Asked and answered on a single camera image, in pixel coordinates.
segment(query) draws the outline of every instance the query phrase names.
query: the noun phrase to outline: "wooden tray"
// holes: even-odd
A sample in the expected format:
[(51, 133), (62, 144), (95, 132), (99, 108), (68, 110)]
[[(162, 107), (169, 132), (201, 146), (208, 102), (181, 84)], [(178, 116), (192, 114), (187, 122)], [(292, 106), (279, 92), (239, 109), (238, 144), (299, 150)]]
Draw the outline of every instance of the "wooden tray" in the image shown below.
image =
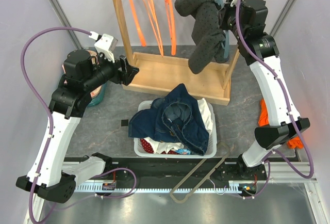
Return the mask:
[(167, 95), (178, 84), (184, 83), (190, 95), (205, 98), (209, 103), (228, 105), (231, 81), (223, 89), (227, 64), (211, 62), (199, 74), (193, 74), (188, 59), (170, 56), (161, 57), (145, 53), (134, 53), (133, 62), (140, 72), (124, 89), (157, 95)]

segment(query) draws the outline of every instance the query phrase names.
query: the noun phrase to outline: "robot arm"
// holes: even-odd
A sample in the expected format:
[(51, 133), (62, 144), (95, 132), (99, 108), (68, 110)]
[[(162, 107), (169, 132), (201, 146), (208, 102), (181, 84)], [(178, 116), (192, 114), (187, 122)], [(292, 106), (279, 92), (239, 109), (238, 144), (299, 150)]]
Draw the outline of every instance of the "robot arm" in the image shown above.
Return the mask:
[[(48, 201), (65, 203), (76, 185), (109, 170), (111, 158), (99, 153), (65, 170), (62, 170), (62, 164), (71, 137), (92, 100), (90, 93), (107, 81), (128, 85), (139, 72), (138, 68), (128, 64), (126, 57), (114, 59), (112, 50), (117, 43), (114, 37), (107, 34), (99, 36), (96, 33), (90, 37), (96, 40), (97, 58), (86, 50), (69, 53), (63, 64), (65, 74), (52, 94), (49, 105), (54, 119), (54, 131), (35, 189), (39, 197)], [(35, 163), (27, 175), (17, 179), (16, 186), (26, 191), (31, 190), (36, 176), (38, 163), (49, 138), (49, 125), (48, 121)]]
[[(284, 88), (286, 83), (281, 70), (281, 60), (274, 38), (264, 32), (268, 14), (266, 2), (263, 0), (243, 0), (240, 6), (239, 21), (236, 22), (237, 0), (227, 0), (220, 10), (219, 25), (223, 30), (231, 30), (238, 40), (238, 49), (246, 64), (255, 75), (261, 89), (269, 116), (269, 125), (255, 129), (255, 141), (252, 146), (239, 157), (240, 167), (245, 170), (262, 163), (262, 159), (273, 149), (297, 135), (288, 115), (284, 93), (273, 74), (259, 61), (256, 61), (244, 47), (237, 32), (237, 23), (240, 24), (243, 38), (252, 50), (266, 65), (273, 69), (281, 79)], [(309, 128), (308, 118), (301, 118), (300, 113), (292, 103), (288, 94), (291, 112), (295, 123), (302, 132)]]

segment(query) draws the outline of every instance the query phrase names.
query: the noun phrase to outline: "blue jeans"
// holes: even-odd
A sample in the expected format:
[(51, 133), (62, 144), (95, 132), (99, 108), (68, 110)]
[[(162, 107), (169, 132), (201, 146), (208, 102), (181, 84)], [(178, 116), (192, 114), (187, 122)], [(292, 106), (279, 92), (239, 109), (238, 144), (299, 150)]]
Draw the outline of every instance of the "blue jeans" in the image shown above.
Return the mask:
[(192, 154), (204, 155), (209, 134), (198, 108), (184, 84), (165, 98), (155, 99), (150, 109), (137, 112), (129, 122), (129, 137), (181, 142)]

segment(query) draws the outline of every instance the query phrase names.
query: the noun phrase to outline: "white cloth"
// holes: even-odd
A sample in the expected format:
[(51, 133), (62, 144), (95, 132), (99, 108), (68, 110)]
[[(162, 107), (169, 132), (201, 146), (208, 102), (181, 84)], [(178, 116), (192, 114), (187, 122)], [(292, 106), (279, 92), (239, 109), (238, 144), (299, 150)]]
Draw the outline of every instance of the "white cloth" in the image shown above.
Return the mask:
[[(213, 120), (212, 120), (210, 108), (208, 107), (205, 98), (202, 98), (201, 100), (197, 100), (197, 102), (198, 102), (198, 108), (202, 115), (205, 129), (209, 133), (209, 135), (211, 135), (213, 130)], [(145, 138), (145, 140), (152, 146), (155, 154), (161, 154), (163, 151), (165, 151), (165, 153), (168, 153), (170, 150), (176, 151), (185, 147), (181, 142), (178, 143), (159, 142), (152, 140), (150, 137)]]

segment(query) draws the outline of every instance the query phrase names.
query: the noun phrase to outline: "white plastic basket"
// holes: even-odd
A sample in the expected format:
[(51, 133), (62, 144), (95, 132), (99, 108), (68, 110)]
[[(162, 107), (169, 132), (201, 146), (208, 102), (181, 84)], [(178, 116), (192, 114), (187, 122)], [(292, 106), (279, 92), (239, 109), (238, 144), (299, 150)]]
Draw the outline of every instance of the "white plastic basket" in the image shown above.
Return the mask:
[[(149, 109), (153, 101), (143, 101), (138, 108), (138, 111), (143, 109)], [(183, 154), (154, 154), (147, 153), (142, 147), (141, 141), (139, 138), (134, 138), (134, 151), (138, 156), (142, 157), (153, 157), (153, 158), (212, 158), (217, 152), (217, 131), (216, 131), (216, 118), (213, 112), (212, 105), (207, 103), (211, 111), (211, 118), (213, 120), (213, 130), (209, 137), (208, 147), (204, 156), (200, 155), (183, 155)]]

